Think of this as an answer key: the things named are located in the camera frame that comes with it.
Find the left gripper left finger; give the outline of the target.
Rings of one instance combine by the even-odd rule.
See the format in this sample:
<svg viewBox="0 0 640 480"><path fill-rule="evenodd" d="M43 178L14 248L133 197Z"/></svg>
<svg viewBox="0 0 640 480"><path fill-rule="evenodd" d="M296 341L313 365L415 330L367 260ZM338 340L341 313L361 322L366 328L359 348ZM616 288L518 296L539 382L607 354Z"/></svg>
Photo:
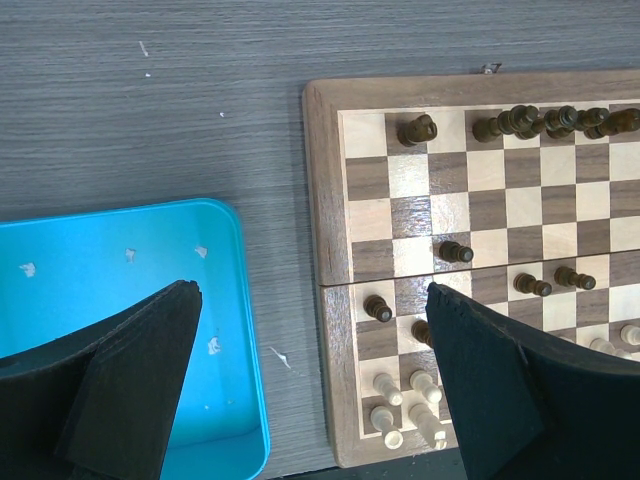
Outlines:
<svg viewBox="0 0 640 480"><path fill-rule="evenodd" d="M202 309L176 281L1 360L4 479L157 479Z"/></svg>

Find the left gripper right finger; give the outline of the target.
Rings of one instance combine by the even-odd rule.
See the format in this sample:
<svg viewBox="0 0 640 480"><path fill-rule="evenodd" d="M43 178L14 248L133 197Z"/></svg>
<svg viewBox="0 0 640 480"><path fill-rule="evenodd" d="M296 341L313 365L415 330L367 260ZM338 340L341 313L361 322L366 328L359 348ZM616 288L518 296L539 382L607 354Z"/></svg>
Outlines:
<svg viewBox="0 0 640 480"><path fill-rule="evenodd" d="M426 315L468 478L638 478L638 362L438 283Z"/></svg>

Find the dark bishop chess piece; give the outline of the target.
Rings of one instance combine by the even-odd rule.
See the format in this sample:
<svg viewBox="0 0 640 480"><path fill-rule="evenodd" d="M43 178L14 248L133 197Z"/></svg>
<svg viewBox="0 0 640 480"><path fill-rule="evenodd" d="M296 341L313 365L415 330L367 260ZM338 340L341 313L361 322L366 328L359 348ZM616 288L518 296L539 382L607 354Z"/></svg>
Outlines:
<svg viewBox="0 0 640 480"><path fill-rule="evenodd" d="M607 108L592 107L586 110L579 110L578 117L574 124L577 131L585 131L602 124L610 115Z"/></svg>

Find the dark knight chess piece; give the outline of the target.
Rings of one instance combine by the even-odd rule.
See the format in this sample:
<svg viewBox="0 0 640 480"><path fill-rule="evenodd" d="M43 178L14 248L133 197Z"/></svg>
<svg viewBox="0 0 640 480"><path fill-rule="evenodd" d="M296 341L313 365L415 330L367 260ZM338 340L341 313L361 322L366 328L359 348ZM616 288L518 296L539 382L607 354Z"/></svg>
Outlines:
<svg viewBox="0 0 640 480"><path fill-rule="evenodd" d="M630 133L639 129L639 123L640 110L638 108L628 108L611 113L601 124L586 129L584 136L591 140L598 140L606 136Z"/></svg>

